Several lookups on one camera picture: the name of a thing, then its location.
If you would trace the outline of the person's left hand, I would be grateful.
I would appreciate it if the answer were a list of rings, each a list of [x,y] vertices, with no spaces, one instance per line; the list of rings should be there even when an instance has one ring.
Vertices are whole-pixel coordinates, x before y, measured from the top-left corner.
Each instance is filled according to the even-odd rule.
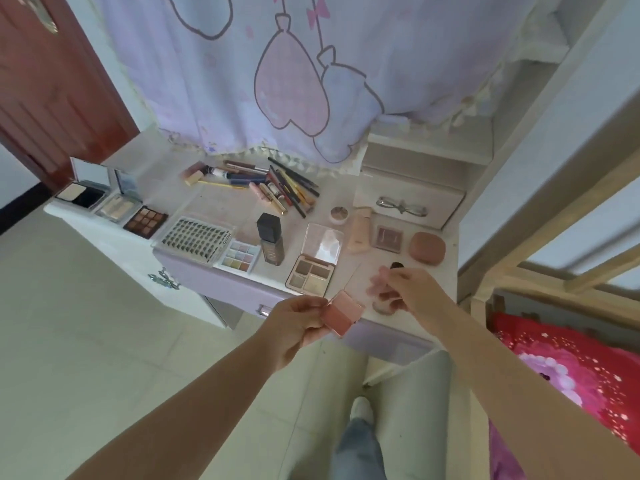
[[[320,316],[297,316],[293,297],[273,308],[257,336],[271,369],[276,372],[290,364],[301,348],[325,338],[329,332]]]

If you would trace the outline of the black handled makeup brush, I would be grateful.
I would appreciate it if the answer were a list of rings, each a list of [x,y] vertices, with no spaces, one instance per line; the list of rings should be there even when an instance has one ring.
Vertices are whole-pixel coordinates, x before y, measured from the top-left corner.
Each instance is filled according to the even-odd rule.
[[[404,265],[400,262],[393,262],[388,267],[389,270],[400,268],[404,268]],[[379,273],[375,277],[375,280],[381,280],[382,277],[382,273]],[[372,284],[377,283],[375,280],[372,278]],[[382,287],[382,284],[384,283],[380,281],[378,285],[374,286],[375,290],[380,290],[380,292],[373,295],[372,308],[380,315],[391,316],[394,315],[398,309],[396,308],[395,302],[398,301],[399,298],[397,296],[391,296],[393,290],[387,284]]]

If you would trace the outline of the pink square blush compact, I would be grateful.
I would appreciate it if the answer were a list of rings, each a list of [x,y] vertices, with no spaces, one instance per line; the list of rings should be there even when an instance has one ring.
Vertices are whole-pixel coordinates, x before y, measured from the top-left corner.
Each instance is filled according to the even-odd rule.
[[[339,339],[343,338],[364,314],[365,306],[354,297],[356,291],[352,284],[360,268],[361,265],[355,268],[348,281],[336,295],[329,300],[320,315],[323,326]]]

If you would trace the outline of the person's right forearm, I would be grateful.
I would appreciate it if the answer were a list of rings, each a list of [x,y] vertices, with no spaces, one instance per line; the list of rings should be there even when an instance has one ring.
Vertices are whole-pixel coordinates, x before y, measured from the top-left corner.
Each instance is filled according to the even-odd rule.
[[[640,456],[521,361],[456,304],[433,332],[527,480],[640,480]]]

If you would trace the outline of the small square mauve blush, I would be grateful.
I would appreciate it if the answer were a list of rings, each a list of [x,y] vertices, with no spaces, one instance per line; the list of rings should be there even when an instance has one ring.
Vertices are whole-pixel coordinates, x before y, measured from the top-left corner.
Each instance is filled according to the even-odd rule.
[[[378,225],[374,238],[374,247],[400,254],[403,247],[403,232],[388,226]]]

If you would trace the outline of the rounded terracotta compact case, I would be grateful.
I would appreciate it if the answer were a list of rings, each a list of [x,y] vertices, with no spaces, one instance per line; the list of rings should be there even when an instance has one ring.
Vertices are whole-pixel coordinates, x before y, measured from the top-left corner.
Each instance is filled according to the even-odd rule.
[[[438,266],[444,260],[446,243],[436,234],[416,232],[410,239],[408,254],[422,264]]]

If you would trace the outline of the beige foundation tube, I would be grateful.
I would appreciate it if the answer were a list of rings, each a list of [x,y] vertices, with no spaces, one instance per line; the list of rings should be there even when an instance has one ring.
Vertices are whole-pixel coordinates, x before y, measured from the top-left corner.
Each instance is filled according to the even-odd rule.
[[[371,246],[372,208],[363,207],[353,212],[353,222],[347,249],[352,254],[368,252]]]

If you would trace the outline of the dark foundation bottle black cap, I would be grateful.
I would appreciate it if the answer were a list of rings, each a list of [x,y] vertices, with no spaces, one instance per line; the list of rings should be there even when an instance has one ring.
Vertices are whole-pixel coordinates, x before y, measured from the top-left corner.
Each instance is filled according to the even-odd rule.
[[[280,266],[285,257],[280,218],[266,212],[262,213],[257,220],[257,230],[265,261]]]

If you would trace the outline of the white desktop drawer organizer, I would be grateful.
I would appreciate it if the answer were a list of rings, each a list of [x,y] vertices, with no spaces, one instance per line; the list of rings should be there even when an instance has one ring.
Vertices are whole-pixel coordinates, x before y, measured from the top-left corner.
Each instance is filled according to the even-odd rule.
[[[493,160],[491,118],[432,127],[400,115],[382,115],[367,134],[354,207],[441,230],[472,197]],[[427,217],[376,206],[380,196],[424,206]]]

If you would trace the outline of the person's white shoe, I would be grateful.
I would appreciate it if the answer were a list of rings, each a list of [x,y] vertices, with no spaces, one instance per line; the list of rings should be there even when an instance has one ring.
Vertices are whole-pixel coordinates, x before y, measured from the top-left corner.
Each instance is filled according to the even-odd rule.
[[[370,426],[374,426],[375,418],[371,402],[366,396],[358,396],[354,399],[349,414],[349,421],[362,420]]]

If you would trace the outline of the person's leg in jeans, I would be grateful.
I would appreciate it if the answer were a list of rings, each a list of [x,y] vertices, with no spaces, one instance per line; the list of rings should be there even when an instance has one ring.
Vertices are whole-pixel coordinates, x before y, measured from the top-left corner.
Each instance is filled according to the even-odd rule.
[[[374,427],[351,419],[332,453],[330,480],[387,480]]]

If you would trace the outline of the red floral blanket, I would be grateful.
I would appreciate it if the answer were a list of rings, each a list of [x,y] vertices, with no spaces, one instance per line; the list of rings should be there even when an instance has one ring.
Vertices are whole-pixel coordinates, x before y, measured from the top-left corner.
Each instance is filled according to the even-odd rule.
[[[504,312],[494,312],[488,328],[535,374],[640,456],[640,355]],[[527,480],[489,421],[491,480]]]

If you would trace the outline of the beige concealer palette with mirror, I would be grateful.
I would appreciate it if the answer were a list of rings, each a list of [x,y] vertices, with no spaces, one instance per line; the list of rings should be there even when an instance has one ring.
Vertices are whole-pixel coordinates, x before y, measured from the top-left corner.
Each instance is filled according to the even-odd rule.
[[[113,169],[116,191],[98,207],[96,215],[112,223],[121,223],[132,217],[143,206],[143,198],[134,176]]]

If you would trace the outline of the lilac curtain with balloon print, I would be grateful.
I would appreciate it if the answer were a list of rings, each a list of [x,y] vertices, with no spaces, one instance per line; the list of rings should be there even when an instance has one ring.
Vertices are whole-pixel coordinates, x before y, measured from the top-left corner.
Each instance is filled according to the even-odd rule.
[[[160,129],[336,166],[370,126],[475,115],[538,0],[93,0]]]

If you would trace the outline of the red-brown wooden door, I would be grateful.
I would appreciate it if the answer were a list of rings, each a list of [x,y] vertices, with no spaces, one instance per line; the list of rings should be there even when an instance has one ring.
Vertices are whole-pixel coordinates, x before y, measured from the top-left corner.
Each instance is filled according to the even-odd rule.
[[[0,0],[0,143],[50,190],[139,135],[66,0]]]

